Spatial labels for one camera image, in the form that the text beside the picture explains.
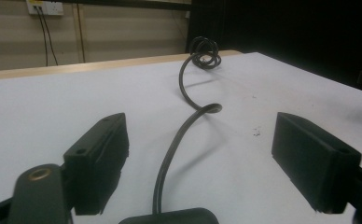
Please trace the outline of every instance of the beige wall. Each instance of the beige wall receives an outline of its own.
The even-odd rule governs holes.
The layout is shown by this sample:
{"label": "beige wall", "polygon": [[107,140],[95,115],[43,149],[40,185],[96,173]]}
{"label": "beige wall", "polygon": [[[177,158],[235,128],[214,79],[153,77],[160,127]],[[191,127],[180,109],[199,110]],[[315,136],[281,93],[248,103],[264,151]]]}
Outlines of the beige wall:
{"label": "beige wall", "polygon": [[[72,5],[63,8],[64,16],[47,16],[53,47],[59,64],[79,63],[79,22]],[[184,52],[185,12],[86,5],[79,12],[86,62]],[[51,54],[49,65],[55,65]],[[39,66],[45,66],[45,49],[38,17],[28,14],[24,0],[0,0],[0,70]]]}

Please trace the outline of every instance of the dark background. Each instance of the dark background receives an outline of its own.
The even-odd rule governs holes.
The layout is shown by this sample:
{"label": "dark background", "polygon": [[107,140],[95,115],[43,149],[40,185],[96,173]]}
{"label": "dark background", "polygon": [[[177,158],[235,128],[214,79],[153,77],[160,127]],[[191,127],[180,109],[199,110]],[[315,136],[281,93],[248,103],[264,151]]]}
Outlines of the dark background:
{"label": "dark background", "polygon": [[192,0],[188,42],[203,35],[221,49],[260,52],[359,88],[362,0]]}

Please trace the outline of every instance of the white tabletop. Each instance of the white tabletop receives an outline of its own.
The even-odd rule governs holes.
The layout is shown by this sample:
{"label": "white tabletop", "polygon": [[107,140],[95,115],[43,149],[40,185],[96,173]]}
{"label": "white tabletop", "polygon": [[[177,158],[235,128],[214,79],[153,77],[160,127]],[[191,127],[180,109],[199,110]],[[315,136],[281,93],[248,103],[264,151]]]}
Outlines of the white tabletop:
{"label": "white tabletop", "polygon": [[[130,157],[101,216],[76,224],[119,223],[151,212],[160,164],[194,112],[178,89],[182,62],[0,80],[0,201],[17,177],[63,153],[99,119],[126,113]],[[362,91],[261,55],[223,57],[212,71],[190,65],[189,96],[223,110],[187,132],[167,175],[163,211],[204,207],[219,223],[351,223],[315,213],[272,158],[277,112],[321,126],[362,153]]]}

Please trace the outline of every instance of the thin black wire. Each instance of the thin black wire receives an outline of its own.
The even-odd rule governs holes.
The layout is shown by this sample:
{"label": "thin black wire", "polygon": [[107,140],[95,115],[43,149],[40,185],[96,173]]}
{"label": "thin black wire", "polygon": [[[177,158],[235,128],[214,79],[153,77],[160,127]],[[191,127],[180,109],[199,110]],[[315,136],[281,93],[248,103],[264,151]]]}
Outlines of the thin black wire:
{"label": "thin black wire", "polygon": [[[195,49],[195,52],[193,52],[193,48],[196,43],[198,43],[197,48]],[[206,106],[199,106],[196,103],[194,103],[189,96],[187,95],[187,92],[184,88],[183,83],[183,75],[185,72],[185,68],[187,67],[188,63],[190,61],[193,61],[193,63],[200,67],[201,69],[213,69],[221,64],[221,57],[218,55],[218,47],[216,45],[216,42],[209,40],[204,37],[197,37],[193,39],[193,41],[190,44],[189,48],[190,56],[185,60],[183,65],[181,66],[180,73],[179,73],[179,87],[180,90],[187,100],[188,104],[195,108],[197,111],[192,114],[181,126],[181,128],[178,130],[177,134],[175,135],[172,144],[170,145],[166,156],[164,157],[164,160],[161,164],[157,181],[155,184],[154,189],[154,197],[153,197],[153,203],[152,203],[152,213],[153,214],[159,214],[161,213],[161,197],[163,193],[163,185],[164,180],[166,178],[167,172],[170,167],[170,163],[172,162],[172,159],[174,157],[175,152],[177,151],[177,148],[184,137],[185,133],[189,129],[189,127],[195,122],[199,117],[204,115],[205,113],[217,113],[221,111],[222,105],[219,104],[210,104]],[[210,60],[206,61],[203,57],[210,57]]]}
{"label": "thin black wire", "polygon": [[44,16],[44,12],[42,11],[42,8],[40,8],[39,10],[41,10],[42,18],[44,19],[45,26],[47,27],[47,32],[48,32],[48,36],[49,36],[49,44],[50,44],[50,49],[52,50],[53,58],[55,59],[56,65],[58,65],[55,52],[53,51],[52,38],[50,38],[50,31],[49,31],[49,28],[48,28],[48,25],[47,25],[47,20],[45,20],[45,16]]}
{"label": "thin black wire", "polygon": [[45,35],[44,24],[42,23],[41,14],[39,13],[38,8],[34,7],[36,13],[38,13],[39,21],[41,22],[42,34],[44,34],[44,45],[45,45],[45,59],[46,59],[46,67],[48,67],[48,49],[47,49],[47,36]]}

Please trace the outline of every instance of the wall socket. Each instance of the wall socket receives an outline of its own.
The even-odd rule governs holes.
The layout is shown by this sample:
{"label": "wall socket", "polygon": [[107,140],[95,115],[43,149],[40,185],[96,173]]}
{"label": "wall socket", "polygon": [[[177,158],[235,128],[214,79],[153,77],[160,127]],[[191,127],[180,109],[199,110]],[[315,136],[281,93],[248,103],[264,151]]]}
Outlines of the wall socket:
{"label": "wall socket", "polygon": [[63,3],[38,1],[38,0],[26,0],[26,3],[30,15],[37,15],[35,7],[41,7],[44,15],[49,15],[49,16],[64,15]]}

